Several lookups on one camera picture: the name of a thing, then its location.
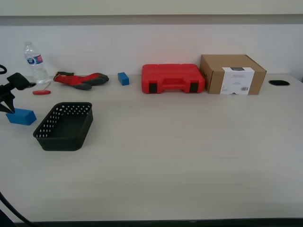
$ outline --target cardboard box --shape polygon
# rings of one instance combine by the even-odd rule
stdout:
[[[200,70],[209,94],[258,95],[266,75],[244,54],[202,54]]]

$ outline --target red toolbox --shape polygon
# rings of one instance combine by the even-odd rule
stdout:
[[[164,90],[200,93],[204,86],[205,80],[194,64],[153,64],[142,68],[142,92],[147,94]]]

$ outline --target black basket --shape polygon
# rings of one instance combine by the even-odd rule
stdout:
[[[83,145],[92,121],[91,103],[58,103],[33,136],[43,150],[78,150]]]

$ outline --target bottle label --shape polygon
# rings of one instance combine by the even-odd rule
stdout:
[[[42,60],[42,57],[41,55],[39,56],[36,56],[36,57],[33,57],[33,58],[27,58],[27,62],[30,64],[30,65],[34,65],[34,64],[40,64],[43,62]]]

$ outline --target screwdriver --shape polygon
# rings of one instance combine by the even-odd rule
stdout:
[[[50,84],[51,84],[51,82],[43,90],[33,91],[33,94],[37,95],[37,96],[50,94],[51,91],[47,90],[47,88],[50,86]]]

